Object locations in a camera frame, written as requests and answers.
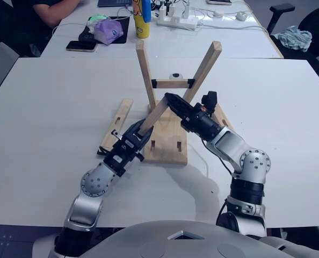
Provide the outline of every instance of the towel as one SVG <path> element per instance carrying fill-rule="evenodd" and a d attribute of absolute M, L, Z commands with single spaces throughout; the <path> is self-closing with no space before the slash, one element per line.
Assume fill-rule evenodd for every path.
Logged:
<path fill-rule="evenodd" d="M 308 50 L 312 39 L 312 34 L 309 31 L 301 31 L 298 26 L 288 27 L 273 36 L 280 40 L 284 47 L 300 49 L 303 52 Z"/>

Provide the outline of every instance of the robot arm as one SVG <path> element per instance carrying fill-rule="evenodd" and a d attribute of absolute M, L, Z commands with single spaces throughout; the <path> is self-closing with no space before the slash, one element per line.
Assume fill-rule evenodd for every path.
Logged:
<path fill-rule="evenodd" d="M 210 101 L 215 94 L 215 101 Z M 234 167 L 231 192 L 227 198 L 228 212 L 222 214 L 217 225 L 241 234 L 266 236 L 265 207 L 262 205 L 269 157 L 259 149 L 248 146 L 244 140 L 227 127 L 221 127 L 210 118 L 216 104 L 216 93 L 204 96 L 195 107 L 174 94 L 165 94 L 170 109 L 182 119 L 182 127 L 206 141 L 206 147 Z M 79 257 L 88 250 L 90 239 L 97 226 L 104 193 L 115 175 L 122 176 L 124 166 L 135 157 L 143 160 L 140 150 L 150 139 L 152 129 L 144 136 L 137 132 L 144 120 L 132 125 L 124 135 L 113 131 L 119 140 L 103 162 L 82 177 L 80 193 L 73 201 L 49 257 Z"/>
<path fill-rule="evenodd" d="M 71 205 L 50 258 L 79 257 L 88 250 L 110 182 L 115 175 L 121 177 L 125 173 L 124 166 L 135 157 L 144 159 L 139 151 L 149 140 L 153 128 L 141 137 L 137 131 L 142 123 L 143 120 L 132 125 L 123 135 L 115 130 L 112 132 L 119 140 L 103 162 L 83 175 L 80 193 Z"/>
<path fill-rule="evenodd" d="M 202 98 L 205 105 L 192 107 L 174 94 L 165 94 L 170 109 L 182 119 L 181 126 L 206 141 L 206 147 L 234 168 L 227 213 L 218 217 L 217 225 L 244 235 L 266 236 L 265 206 L 262 204 L 266 174 L 271 162 L 268 155 L 250 147 L 228 127 L 221 127 L 210 116 L 214 112 L 216 93 Z"/>

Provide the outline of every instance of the desk mat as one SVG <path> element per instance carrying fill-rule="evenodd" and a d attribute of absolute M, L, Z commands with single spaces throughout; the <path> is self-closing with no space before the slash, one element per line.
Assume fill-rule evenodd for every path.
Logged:
<path fill-rule="evenodd" d="M 121 23 L 122 31 L 124 32 L 124 34 L 119 39 L 116 39 L 115 41 L 113 41 L 112 44 L 124 44 L 126 43 L 126 40 L 127 40 L 129 17 L 126 18 L 126 16 L 120 16 L 119 18 L 125 18 L 122 20 L 118 20 Z M 100 41 L 94 38 L 94 35 L 92 33 L 89 33 L 89 28 L 87 26 L 84 28 L 84 31 L 78 36 L 78 40 L 96 42 L 98 44 L 102 44 Z"/>

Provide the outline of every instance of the phone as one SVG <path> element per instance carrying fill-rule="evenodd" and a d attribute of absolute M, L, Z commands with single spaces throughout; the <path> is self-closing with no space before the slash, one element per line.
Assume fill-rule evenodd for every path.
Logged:
<path fill-rule="evenodd" d="M 230 0 L 206 0 L 208 4 L 224 4 L 224 5 L 231 5 Z"/>
<path fill-rule="evenodd" d="M 96 42 L 70 41 L 67 45 L 68 51 L 94 52 L 97 47 Z"/>

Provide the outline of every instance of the white table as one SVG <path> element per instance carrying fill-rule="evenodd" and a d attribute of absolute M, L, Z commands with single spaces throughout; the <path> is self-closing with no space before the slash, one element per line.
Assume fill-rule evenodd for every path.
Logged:
<path fill-rule="evenodd" d="M 192 0 L 191 6 L 196 8 L 223 10 L 225 13 L 248 10 L 244 3 L 233 5 L 210 5 L 204 0 Z M 182 3 L 177 3 L 177 8 L 183 8 Z M 89 17 L 96 14 L 117 15 L 118 8 L 98 8 L 97 0 L 85 0 L 77 9 L 64 19 L 61 24 L 79 23 L 86 24 Z M 119 15 L 128 16 L 125 10 Z M 191 11 L 200 19 L 203 14 Z M 204 24 L 223 27 L 246 27 L 259 25 L 254 16 L 250 16 L 245 22 L 235 20 L 235 15 L 228 15 L 222 19 L 205 17 Z M 63 25 L 57 28 L 49 44 L 45 48 L 42 57 L 134 57 L 135 42 L 138 40 L 135 34 L 133 17 L 130 17 L 127 42 L 125 44 L 98 45 L 94 53 L 69 52 L 66 45 L 71 40 L 78 40 L 82 33 L 82 25 Z M 213 40 L 222 42 L 224 58 L 282 58 L 280 52 L 269 39 L 268 35 L 257 30 L 222 30 L 214 28 L 202 28 L 198 32 L 157 26 L 156 21 L 151 22 L 150 37 L 146 39 L 149 58 L 200 58 L 206 53 L 206 49 Z"/>
<path fill-rule="evenodd" d="M 0 224 L 62 226 L 82 175 L 125 97 L 124 130 L 146 115 L 136 59 L 19 59 L 0 88 Z M 154 77 L 192 77 L 200 59 L 156 59 Z M 115 74 L 118 67 L 121 76 Z M 221 59 L 192 103 L 217 90 L 219 103 L 272 169 L 267 227 L 319 225 L 319 78 L 300 60 Z M 163 91 L 157 90 L 158 98 Z M 214 223 L 231 178 L 200 139 L 188 134 L 188 165 L 135 160 L 113 181 L 98 226 L 165 219 Z"/>

